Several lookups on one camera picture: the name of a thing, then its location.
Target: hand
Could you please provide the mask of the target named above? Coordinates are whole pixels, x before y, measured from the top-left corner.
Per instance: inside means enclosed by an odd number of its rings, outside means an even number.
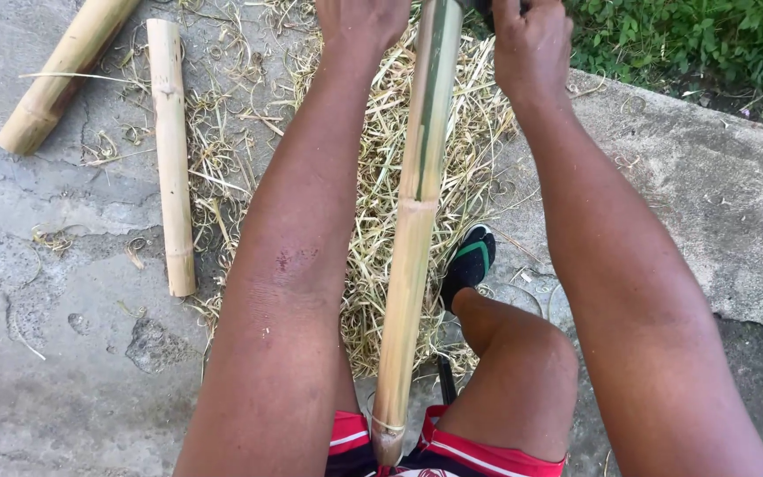
[[[379,54],[402,37],[411,10],[410,0],[316,0],[316,5],[326,46],[342,42]]]
[[[560,0],[532,0],[523,16],[520,0],[493,0],[493,18],[496,84],[511,104],[527,108],[567,103],[573,21]]]

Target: bamboo tube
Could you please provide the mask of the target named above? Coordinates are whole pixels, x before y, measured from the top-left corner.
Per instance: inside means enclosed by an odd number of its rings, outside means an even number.
[[[89,73],[140,0],[86,0],[49,56],[43,73]],[[87,79],[37,76],[0,131],[0,146],[32,155]]]
[[[187,183],[181,37],[178,26],[163,19],[146,20],[146,32],[152,71],[167,277],[170,295],[188,296],[196,293],[196,276],[193,274],[193,231]]]
[[[372,441],[380,465],[396,465],[402,455],[462,17],[456,0],[423,2],[373,403]]]

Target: green plant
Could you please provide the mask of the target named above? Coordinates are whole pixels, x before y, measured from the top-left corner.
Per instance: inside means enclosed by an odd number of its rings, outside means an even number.
[[[763,0],[569,0],[572,65],[645,87],[763,91]]]

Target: red shorts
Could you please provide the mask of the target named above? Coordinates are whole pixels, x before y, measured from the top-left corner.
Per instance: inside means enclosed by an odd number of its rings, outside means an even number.
[[[447,407],[429,406],[426,409],[426,419],[423,421],[417,447],[395,469],[379,468],[364,416],[337,411],[325,475],[560,477],[564,468],[563,460],[546,462],[518,449],[485,446],[438,430],[435,423]]]

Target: cracked concrete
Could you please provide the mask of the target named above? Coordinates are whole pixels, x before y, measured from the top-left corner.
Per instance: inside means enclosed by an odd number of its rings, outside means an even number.
[[[40,68],[78,4],[0,0],[0,126],[29,84],[17,74]],[[108,61],[119,62],[133,33],[144,42],[144,31],[136,31],[143,19],[175,19],[173,8],[144,2]],[[260,8],[241,11],[252,20],[243,24],[251,51],[276,52],[264,56],[266,81],[284,80],[278,45],[254,22]],[[185,52],[210,64],[206,45],[218,35],[219,28],[207,21],[192,21],[182,32]],[[291,35],[279,41],[300,38]],[[206,63],[185,68],[188,88],[208,89],[201,70]],[[212,66],[227,81],[219,62]],[[598,79],[574,72],[571,81],[584,90]],[[659,214],[712,307],[725,318],[719,323],[726,352],[763,438],[763,126],[607,84],[607,91],[575,100],[574,108]],[[230,109],[248,107],[252,99],[265,104],[269,90],[234,98]],[[123,123],[148,127],[151,114],[119,92],[110,81],[88,81],[36,156],[14,157],[0,149],[0,475],[168,474],[195,406],[205,334],[196,314],[167,294],[158,175],[154,154],[143,153],[154,147],[154,138],[134,145],[121,133]],[[254,141],[252,166],[259,176],[273,134],[255,121],[238,125]],[[101,168],[82,166],[82,144],[95,144],[102,131],[120,155],[143,154]],[[531,198],[492,222],[525,251],[498,237],[497,264],[487,284],[497,299],[545,316],[575,341],[567,298],[550,265],[524,140],[503,141],[497,171],[513,192],[495,204],[498,210]],[[76,239],[57,255],[30,241],[38,225],[49,232],[66,228]],[[134,237],[147,240],[138,252],[143,270],[123,253]],[[518,276],[521,268],[531,282]],[[213,255],[197,256],[196,269],[200,288],[213,288]],[[599,475],[609,443],[584,371],[579,385],[566,474]],[[362,404],[374,387],[372,379],[356,384]],[[415,382],[412,396],[413,443],[422,409],[440,402],[440,395],[428,378]],[[619,470],[609,466],[608,474]]]

